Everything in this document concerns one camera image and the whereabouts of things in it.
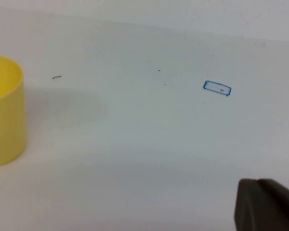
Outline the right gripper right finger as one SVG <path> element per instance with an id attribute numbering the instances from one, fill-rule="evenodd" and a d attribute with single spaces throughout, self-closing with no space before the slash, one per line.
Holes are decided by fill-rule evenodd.
<path id="1" fill-rule="evenodd" d="M 273 198 L 281 214 L 289 221 L 289 189 L 272 179 L 259 179 L 258 183 Z"/>

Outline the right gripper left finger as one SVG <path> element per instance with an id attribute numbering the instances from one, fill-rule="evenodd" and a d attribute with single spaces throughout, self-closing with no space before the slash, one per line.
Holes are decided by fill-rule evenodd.
<path id="1" fill-rule="evenodd" d="M 255 193 L 262 190 L 254 179 L 241 179 L 238 183 L 236 194 L 236 206 L 234 210 L 234 221 L 237 231 L 257 231 L 257 219 L 255 205 L 257 200 L 252 198 Z"/>

